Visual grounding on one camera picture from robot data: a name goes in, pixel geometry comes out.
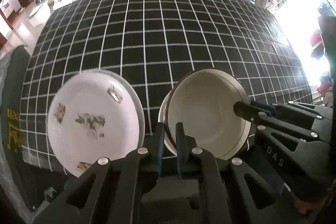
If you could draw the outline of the person right hand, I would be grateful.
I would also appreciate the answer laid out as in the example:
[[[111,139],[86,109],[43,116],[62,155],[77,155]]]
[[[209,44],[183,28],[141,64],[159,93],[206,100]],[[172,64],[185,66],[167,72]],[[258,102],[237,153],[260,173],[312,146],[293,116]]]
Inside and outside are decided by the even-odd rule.
[[[294,207],[297,211],[303,215],[310,214],[315,211],[321,211],[324,207],[327,207],[332,202],[335,196],[335,190],[329,189],[327,194],[322,198],[315,201],[303,201],[300,200],[294,193],[291,194]]]

